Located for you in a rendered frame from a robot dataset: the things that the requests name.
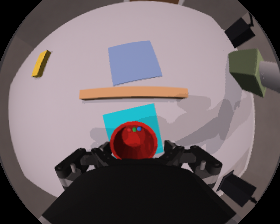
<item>table surface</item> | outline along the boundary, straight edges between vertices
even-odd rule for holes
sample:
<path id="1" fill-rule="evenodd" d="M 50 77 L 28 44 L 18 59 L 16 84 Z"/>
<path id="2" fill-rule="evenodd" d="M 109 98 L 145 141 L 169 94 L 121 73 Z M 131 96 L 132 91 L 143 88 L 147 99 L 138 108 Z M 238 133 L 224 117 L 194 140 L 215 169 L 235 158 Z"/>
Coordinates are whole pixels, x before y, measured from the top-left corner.
<path id="1" fill-rule="evenodd" d="M 119 86 L 188 88 L 188 98 L 79 99 L 81 89 L 113 86 L 109 47 L 147 40 L 163 76 Z M 33 78 L 45 50 L 52 53 L 43 76 Z M 213 18 L 180 5 L 124 2 L 67 22 L 32 51 L 11 84 L 11 138 L 25 177 L 58 197 L 63 188 L 54 167 L 77 148 L 89 151 L 108 141 L 103 114 L 150 103 L 163 142 L 201 146 L 223 163 L 219 180 L 236 167 L 240 176 L 252 150 L 255 115 L 253 95 L 229 73 L 228 53 L 235 50 Z"/>

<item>orange bar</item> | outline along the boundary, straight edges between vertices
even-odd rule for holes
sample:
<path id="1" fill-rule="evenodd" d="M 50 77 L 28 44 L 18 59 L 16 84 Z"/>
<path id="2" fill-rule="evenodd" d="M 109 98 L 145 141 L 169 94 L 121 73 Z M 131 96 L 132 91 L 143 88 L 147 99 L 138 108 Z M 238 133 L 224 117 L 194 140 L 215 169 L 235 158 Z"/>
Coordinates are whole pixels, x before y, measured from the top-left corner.
<path id="1" fill-rule="evenodd" d="M 159 86 L 123 86 L 80 90 L 79 95 L 81 100 L 132 97 L 187 98 L 188 89 Z"/>

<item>cyan square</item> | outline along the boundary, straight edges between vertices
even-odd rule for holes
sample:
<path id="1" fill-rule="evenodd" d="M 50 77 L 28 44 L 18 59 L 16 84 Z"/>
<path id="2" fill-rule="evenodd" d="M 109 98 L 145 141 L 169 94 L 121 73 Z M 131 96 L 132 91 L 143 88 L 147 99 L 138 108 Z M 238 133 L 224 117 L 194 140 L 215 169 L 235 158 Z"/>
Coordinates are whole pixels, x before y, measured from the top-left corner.
<path id="1" fill-rule="evenodd" d="M 111 139 L 112 133 L 118 126 L 129 121 L 139 121 L 148 125 L 155 132 L 158 139 L 158 148 L 156 154 L 164 152 L 154 104 L 148 104 L 127 110 L 113 112 L 110 114 L 104 114 L 103 119 L 109 141 Z"/>
<path id="2" fill-rule="evenodd" d="M 162 76 L 150 41 L 110 47 L 108 52 L 113 86 Z"/>

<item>yellow object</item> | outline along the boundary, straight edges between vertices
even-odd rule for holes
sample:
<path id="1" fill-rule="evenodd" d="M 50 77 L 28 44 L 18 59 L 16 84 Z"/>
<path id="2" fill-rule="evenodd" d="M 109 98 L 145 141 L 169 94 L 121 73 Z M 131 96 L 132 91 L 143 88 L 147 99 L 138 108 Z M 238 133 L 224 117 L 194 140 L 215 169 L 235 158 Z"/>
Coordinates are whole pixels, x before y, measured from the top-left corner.
<path id="1" fill-rule="evenodd" d="M 188 89 L 160 86 L 123 86 L 80 90 L 79 95 L 81 100 L 131 97 L 187 98 Z"/>
<path id="2" fill-rule="evenodd" d="M 43 71 L 50 54 L 51 52 L 46 50 L 39 55 L 37 63 L 35 64 L 32 72 L 33 77 L 41 77 L 43 75 Z"/>

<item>red cup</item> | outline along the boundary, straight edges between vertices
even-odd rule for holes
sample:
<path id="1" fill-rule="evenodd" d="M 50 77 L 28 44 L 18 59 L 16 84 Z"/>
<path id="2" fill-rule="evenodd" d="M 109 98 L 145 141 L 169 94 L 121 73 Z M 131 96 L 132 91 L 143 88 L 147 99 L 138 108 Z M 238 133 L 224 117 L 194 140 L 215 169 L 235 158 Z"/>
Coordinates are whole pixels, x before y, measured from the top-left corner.
<path id="1" fill-rule="evenodd" d="M 156 153 L 158 139 L 148 125 L 138 121 L 126 122 L 112 133 L 110 148 L 117 159 L 148 159 Z"/>

